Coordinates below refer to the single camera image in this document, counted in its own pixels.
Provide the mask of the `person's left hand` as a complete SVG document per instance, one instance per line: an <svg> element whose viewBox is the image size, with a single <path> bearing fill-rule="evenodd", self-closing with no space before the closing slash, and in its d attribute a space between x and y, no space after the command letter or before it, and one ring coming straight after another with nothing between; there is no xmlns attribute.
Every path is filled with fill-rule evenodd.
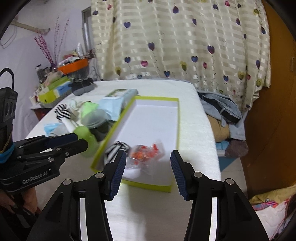
<svg viewBox="0 0 296 241"><path fill-rule="evenodd" d="M24 200L23 207L29 212L35 213L38 209L38 200L35 187L23 192L22 197ZM8 197L4 191L1 190L1 206L8 209L10 212L13 212L11 208L15 205L15 202L13 202L10 197Z"/></svg>

